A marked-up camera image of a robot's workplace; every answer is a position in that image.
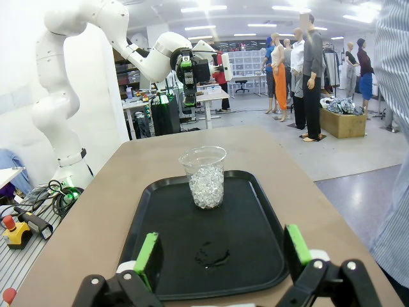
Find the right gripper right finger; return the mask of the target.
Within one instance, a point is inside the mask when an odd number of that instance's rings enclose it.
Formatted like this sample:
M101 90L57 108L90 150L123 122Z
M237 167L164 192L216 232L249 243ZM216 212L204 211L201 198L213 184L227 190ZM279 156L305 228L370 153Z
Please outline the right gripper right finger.
M363 262L345 260L340 266L314 258L295 224L284 227L284 259L293 281L278 306L312 306L327 297L334 306L381 306Z

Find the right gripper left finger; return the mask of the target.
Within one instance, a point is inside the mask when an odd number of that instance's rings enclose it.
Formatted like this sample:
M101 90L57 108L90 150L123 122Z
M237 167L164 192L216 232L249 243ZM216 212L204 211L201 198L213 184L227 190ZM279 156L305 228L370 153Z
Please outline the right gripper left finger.
M116 274L86 276L73 306L162 306L155 294L164 262L164 251L157 232L148 233L135 260L123 262Z

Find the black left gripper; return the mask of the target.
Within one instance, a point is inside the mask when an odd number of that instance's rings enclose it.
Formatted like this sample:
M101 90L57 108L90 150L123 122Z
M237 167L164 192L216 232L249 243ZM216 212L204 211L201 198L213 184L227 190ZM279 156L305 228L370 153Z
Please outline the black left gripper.
M171 54L171 68L183 83L185 107L195 107L196 84L208 81L211 76L208 60L200 58L198 51L181 47Z

